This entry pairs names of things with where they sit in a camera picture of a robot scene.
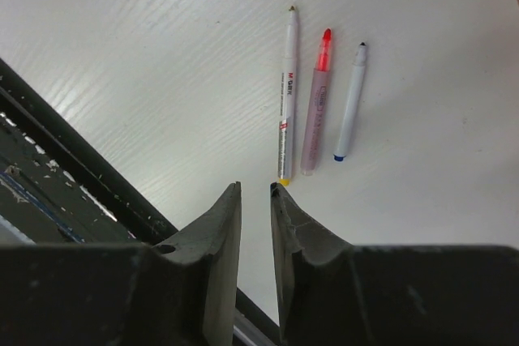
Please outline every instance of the white desk surface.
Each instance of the white desk surface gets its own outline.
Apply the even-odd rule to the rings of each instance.
[[[322,160],[289,187],[299,204],[354,244],[518,246],[516,0],[0,0],[0,57],[177,227],[241,181],[238,284],[277,320],[268,185],[293,3],[297,165],[325,28],[335,45]],[[360,41],[367,77],[338,164]]]

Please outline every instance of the black metal frame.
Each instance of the black metal frame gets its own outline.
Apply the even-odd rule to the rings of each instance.
[[[87,187],[137,239],[156,245],[178,231],[2,60],[0,111]],[[280,344],[278,326],[240,290],[236,306],[273,343]]]

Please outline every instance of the pen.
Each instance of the pen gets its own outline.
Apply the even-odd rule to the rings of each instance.
[[[283,186],[292,177],[292,155],[294,154],[294,89],[298,50],[298,16],[295,7],[289,9],[286,29],[285,53],[281,72],[281,111],[279,121],[279,151],[277,154],[277,176]]]
[[[358,46],[357,54],[354,59],[354,68],[350,79],[350,88],[346,98],[344,118],[342,119],[341,133],[337,140],[337,147],[333,153],[335,161],[343,161],[348,154],[351,133],[354,128],[355,116],[357,115],[358,98],[362,90],[364,71],[366,70],[366,44],[363,42]]]
[[[321,124],[323,122],[324,104],[328,72],[330,71],[330,54],[332,46],[332,30],[327,29],[323,34],[317,63],[314,69],[314,79],[311,82],[310,103],[308,105],[307,128],[302,144],[301,172],[306,176],[313,174],[317,164]]]

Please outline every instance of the dark plastic part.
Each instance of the dark plastic part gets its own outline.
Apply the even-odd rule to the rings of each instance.
[[[229,346],[240,230],[237,183],[159,250],[4,247],[0,344]]]
[[[271,186],[281,340],[519,344],[519,254],[503,246],[352,246]]]

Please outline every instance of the white marker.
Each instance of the white marker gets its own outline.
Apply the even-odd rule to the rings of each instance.
[[[292,177],[292,155],[294,154],[294,93],[295,72],[298,57],[298,16],[295,7],[289,9],[286,31],[283,71],[281,73],[281,109],[279,121],[279,152],[277,156],[277,176],[283,186]]]
[[[346,108],[344,118],[342,119],[341,133],[337,141],[337,147],[333,153],[335,161],[343,161],[348,154],[350,146],[351,133],[354,129],[355,116],[357,115],[358,98],[362,90],[362,82],[364,80],[364,71],[366,70],[366,44],[360,44],[355,56],[354,69],[350,79],[350,89],[346,98]]]

